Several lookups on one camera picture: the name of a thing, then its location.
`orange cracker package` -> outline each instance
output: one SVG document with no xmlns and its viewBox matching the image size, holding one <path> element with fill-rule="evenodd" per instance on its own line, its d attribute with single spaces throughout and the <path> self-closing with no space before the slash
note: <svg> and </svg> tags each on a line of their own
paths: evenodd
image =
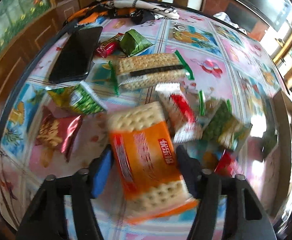
<svg viewBox="0 0 292 240">
<path fill-rule="evenodd" d="M 108 130 L 127 200 L 127 222 L 175 215 L 197 206 L 177 167 L 159 102 L 110 115 Z"/>
</svg>

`black smartphone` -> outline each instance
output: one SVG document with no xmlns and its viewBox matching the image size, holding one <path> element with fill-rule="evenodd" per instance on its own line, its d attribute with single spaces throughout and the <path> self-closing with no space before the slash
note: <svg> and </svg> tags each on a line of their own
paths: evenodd
<svg viewBox="0 0 292 240">
<path fill-rule="evenodd" d="M 85 79 L 102 30 L 102 27 L 95 27 L 74 32 L 57 58 L 49 82 L 57 84 Z"/>
</svg>

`printed tablecloth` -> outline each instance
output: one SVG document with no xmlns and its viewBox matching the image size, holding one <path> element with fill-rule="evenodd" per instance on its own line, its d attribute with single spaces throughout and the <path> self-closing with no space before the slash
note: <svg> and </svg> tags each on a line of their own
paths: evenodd
<svg viewBox="0 0 292 240">
<path fill-rule="evenodd" d="M 260 43 L 227 26 L 196 13 L 178 9 L 179 20 L 154 20 L 134 26 L 130 19 L 98 18 L 87 27 L 103 26 L 101 41 L 131 28 L 145 36 L 155 46 L 143 54 L 178 50 L 193 70 L 194 81 L 181 81 L 186 96 L 193 107 L 198 108 L 197 94 L 203 90 L 206 97 L 229 99 L 233 114 L 243 122 L 250 121 L 251 136 L 238 156 L 238 162 L 260 198 L 266 210 L 271 208 L 278 183 L 279 151 L 275 150 L 262 161 L 260 140 L 265 131 L 264 111 L 272 111 L 271 104 L 262 104 L 262 97 L 274 96 L 285 90 L 284 83 L 270 57 Z M 0 156 L 0 212 L 14 228 L 25 213 L 32 197 L 49 174 L 69 176 L 78 169 L 87 167 L 98 157 L 108 142 L 105 129 L 105 114 L 88 115 L 75 139 L 69 163 L 55 151 L 52 156 L 42 146 L 35 146 L 42 118 L 43 105 L 56 117 L 67 113 L 55 106 L 45 92 L 51 86 L 48 76 L 68 35 L 57 41 L 40 60 L 23 85 L 11 110 L 1 141 Z M 157 100 L 153 88 L 114 94 L 110 82 L 108 60 L 94 58 L 94 65 L 86 82 L 95 90 L 109 111 L 117 111 Z M 67 82 L 55 87 L 75 85 Z M 191 157 L 207 161 L 216 151 L 210 144 L 193 141 L 185 144 Z M 122 240 L 179 240 L 186 239 L 196 210 L 181 215 L 149 220 L 139 225 L 123 221 L 126 203 L 114 167 L 102 195 L 92 200 L 95 214 L 105 239 Z M 220 198 L 218 220 L 214 239 L 222 235 L 226 197 Z M 65 212 L 71 239 L 77 239 L 72 220 L 71 199 L 65 197 Z"/>
</svg>

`window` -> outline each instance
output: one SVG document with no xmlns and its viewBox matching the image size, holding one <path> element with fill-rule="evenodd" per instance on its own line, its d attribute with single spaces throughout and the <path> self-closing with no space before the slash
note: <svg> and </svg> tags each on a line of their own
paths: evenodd
<svg viewBox="0 0 292 240">
<path fill-rule="evenodd" d="M 1 0 L 0 53 L 15 35 L 49 7 L 47 0 Z"/>
</svg>

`white cloth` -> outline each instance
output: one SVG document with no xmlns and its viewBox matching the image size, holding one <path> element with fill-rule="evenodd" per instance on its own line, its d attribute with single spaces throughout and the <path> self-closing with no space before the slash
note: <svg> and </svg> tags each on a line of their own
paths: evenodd
<svg viewBox="0 0 292 240">
<path fill-rule="evenodd" d="M 152 11 L 170 19 L 179 19 L 179 14 L 174 7 L 152 4 L 141 0 L 112 0 L 108 1 L 106 5 L 110 8 L 139 8 Z"/>
</svg>

